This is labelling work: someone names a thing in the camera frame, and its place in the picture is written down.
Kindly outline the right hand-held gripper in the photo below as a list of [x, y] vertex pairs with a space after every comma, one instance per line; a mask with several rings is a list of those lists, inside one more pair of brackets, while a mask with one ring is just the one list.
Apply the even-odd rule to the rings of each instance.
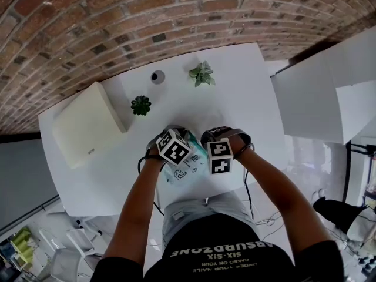
[[[237, 136], [243, 146], [233, 151], [230, 138]], [[205, 131], [200, 143], [207, 152], [209, 159], [209, 173], [218, 175], [230, 173], [233, 160], [237, 159], [247, 148], [253, 148], [251, 137], [241, 129], [222, 126]]]

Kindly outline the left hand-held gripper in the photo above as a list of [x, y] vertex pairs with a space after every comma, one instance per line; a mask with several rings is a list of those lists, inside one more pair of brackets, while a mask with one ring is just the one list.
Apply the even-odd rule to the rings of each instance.
[[148, 143], [146, 156], [153, 146], [157, 147], [158, 156], [174, 166], [179, 166], [193, 151], [188, 142], [189, 131], [179, 125], [168, 125]]

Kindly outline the clear printed zip bag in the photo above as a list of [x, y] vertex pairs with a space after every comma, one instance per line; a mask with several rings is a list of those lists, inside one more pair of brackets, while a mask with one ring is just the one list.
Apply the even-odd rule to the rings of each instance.
[[162, 176], [169, 184], [188, 184], [203, 180], [209, 175], [208, 155], [195, 135], [189, 131], [188, 142], [193, 151], [179, 166], [166, 161], [162, 167]]

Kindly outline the person's left forearm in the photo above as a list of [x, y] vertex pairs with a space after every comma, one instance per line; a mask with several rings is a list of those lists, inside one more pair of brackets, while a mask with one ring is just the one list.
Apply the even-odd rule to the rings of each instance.
[[144, 265], [155, 190], [163, 164], [155, 158], [145, 161], [124, 203], [105, 258], [121, 257]]

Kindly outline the person's right forearm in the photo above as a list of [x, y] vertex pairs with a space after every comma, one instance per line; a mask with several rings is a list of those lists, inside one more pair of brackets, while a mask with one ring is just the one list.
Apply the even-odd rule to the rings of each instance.
[[283, 172], [249, 147], [237, 160], [280, 212], [294, 256], [310, 246], [331, 240], [310, 202]]

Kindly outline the dark green succulent plant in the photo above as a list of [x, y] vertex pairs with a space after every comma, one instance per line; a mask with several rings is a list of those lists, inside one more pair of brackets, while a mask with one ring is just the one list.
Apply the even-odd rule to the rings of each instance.
[[145, 95], [137, 96], [131, 101], [131, 109], [133, 114], [137, 116], [146, 116], [150, 112], [151, 105], [151, 101]]

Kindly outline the person's grey shorts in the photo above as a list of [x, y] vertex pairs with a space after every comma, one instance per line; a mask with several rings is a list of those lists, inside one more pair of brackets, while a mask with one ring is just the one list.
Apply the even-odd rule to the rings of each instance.
[[208, 199], [193, 199], [175, 202], [164, 211], [162, 241], [166, 248], [173, 236], [185, 225], [212, 215], [230, 216], [251, 227], [258, 236], [259, 231], [244, 204], [234, 191], [222, 193]]

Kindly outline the pale leafy plant white pot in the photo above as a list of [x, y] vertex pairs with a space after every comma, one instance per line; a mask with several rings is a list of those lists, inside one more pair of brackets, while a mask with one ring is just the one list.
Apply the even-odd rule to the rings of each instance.
[[194, 80], [194, 86], [201, 84], [215, 85], [215, 79], [212, 77], [213, 70], [207, 61], [199, 63], [195, 68], [189, 70], [189, 76]]

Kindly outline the white flat box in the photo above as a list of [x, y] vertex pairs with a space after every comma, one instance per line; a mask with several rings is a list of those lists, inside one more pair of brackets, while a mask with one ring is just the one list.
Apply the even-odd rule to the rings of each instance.
[[71, 101], [52, 124], [52, 134], [71, 169], [112, 148], [126, 132], [98, 82]]

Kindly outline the person's black t-shirt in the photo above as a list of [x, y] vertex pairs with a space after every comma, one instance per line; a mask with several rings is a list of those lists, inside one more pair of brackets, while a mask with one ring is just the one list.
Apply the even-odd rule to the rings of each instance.
[[169, 241], [146, 273], [135, 261], [107, 257], [90, 282], [344, 282], [334, 241], [304, 249], [295, 260], [261, 241], [247, 224], [224, 214], [192, 221]]

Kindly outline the white shelf unit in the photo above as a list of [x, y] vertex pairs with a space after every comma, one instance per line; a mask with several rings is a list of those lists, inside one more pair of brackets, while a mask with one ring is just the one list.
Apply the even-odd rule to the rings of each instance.
[[376, 26], [272, 77], [284, 132], [345, 144], [376, 118]]

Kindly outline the white swivel chair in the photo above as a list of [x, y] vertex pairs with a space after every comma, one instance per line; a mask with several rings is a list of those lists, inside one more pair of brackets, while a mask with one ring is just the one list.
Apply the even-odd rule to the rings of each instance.
[[77, 251], [82, 257], [94, 255], [96, 253], [93, 241], [102, 236], [101, 231], [94, 231], [94, 236], [90, 239], [85, 232], [84, 228], [71, 229], [66, 232], [67, 238], [76, 247]]

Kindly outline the grey chair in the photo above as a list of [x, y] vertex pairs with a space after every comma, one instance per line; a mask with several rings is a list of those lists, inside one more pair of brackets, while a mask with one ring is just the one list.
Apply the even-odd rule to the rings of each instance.
[[78, 251], [57, 249], [51, 263], [51, 276], [59, 282], [78, 282], [83, 256]]

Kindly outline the yellow green crate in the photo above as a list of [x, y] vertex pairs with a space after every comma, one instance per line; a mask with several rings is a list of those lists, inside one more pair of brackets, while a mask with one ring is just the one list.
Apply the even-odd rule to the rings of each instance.
[[11, 239], [11, 244], [26, 264], [32, 264], [35, 242], [28, 227], [21, 228]]

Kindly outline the black metal frame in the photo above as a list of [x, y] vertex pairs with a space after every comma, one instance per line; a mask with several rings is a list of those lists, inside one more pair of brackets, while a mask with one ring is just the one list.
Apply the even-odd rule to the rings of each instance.
[[346, 144], [347, 163], [343, 200], [350, 205], [361, 206], [370, 182], [374, 157], [355, 152], [351, 142]]

